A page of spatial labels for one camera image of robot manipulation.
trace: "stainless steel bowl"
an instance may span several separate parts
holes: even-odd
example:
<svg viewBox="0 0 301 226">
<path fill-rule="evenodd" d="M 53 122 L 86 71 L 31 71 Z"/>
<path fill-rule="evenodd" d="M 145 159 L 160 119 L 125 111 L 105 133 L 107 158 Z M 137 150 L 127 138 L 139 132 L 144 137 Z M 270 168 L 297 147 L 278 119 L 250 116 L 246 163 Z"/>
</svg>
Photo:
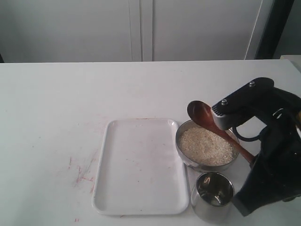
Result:
<svg viewBox="0 0 301 226">
<path fill-rule="evenodd" d="M 182 136 L 183 132 L 187 131 L 190 128 L 194 128 L 194 127 L 198 127 L 201 128 L 199 125 L 197 125 L 196 123 L 194 123 L 192 120 L 189 120 L 185 123 L 183 123 L 179 129 L 177 130 L 177 133 L 175 135 L 175 144 L 176 144 L 176 148 L 177 151 L 179 153 L 180 158 L 183 160 L 184 164 L 188 167 L 191 167 L 197 171 L 201 171 L 201 172 L 206 172 L 206 171 L 217 171 L 217 172 L 222 172 L 224 170 L 226 170 L 230 165 L 233 164 L 233 162 L 236 160 L 237 156 L 238 156 L 238 151 L 232 147 L 233 150 L 233 159 L 224 165 L 221 166 L 207 166 L 204 165 L 202 163 L 197 163 L 193 160 L 191 160 L 190 158 L 188 158 L 186 155 L 184 155 L 184 153 L 180 150 L 179 148 L 179 140 L 180 137 Z M 238 138 L 233 134 L 233 132 L 231 130 L 227 130 L 226 131 L 234 140 L 236 140 L 238 143 Z"/>
</svg>

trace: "uncooked rice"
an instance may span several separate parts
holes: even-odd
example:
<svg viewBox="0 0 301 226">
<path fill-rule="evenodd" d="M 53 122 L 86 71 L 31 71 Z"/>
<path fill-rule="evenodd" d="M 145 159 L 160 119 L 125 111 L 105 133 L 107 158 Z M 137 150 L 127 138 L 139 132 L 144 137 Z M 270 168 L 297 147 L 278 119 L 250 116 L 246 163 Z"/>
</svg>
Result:
<svg viewBox="0 0 301 226">
<path fill-rule="evenodd" d="M 204 128 L 195 127 L 183 132 L 179 148 L 191 160 L 207 166 L 224 165 L 233 159 L 231 145 Z"/>
</svg>

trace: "white tray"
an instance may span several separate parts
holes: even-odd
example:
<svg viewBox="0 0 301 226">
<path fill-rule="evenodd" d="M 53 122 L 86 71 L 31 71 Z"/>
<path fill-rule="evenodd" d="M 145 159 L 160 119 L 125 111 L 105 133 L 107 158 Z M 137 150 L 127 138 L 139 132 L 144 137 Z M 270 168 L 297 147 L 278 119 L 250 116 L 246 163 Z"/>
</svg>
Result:
<svg viewBox="0 0 301 226">
<path fill-rule="evenodd" d="M 93 193 L 105 215 L 178 214 L 189 204 L 185 167 L 170 119 L 112 121 L 107 126 Z"/>
</svg>

